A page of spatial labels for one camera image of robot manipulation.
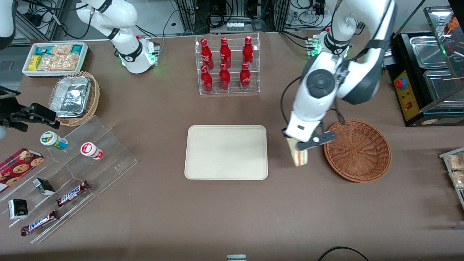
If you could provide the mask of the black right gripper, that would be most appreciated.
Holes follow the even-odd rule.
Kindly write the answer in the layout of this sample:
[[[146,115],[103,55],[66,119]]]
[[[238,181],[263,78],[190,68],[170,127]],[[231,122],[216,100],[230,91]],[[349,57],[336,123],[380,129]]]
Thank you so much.
[[[27,132],[27,123],[40,123],[53,129],[60,128],[60,122],[56,120],[56,112],[38,103],[24,106],[18,103],[14,97],[1,98],[0,100],[0,126]]]

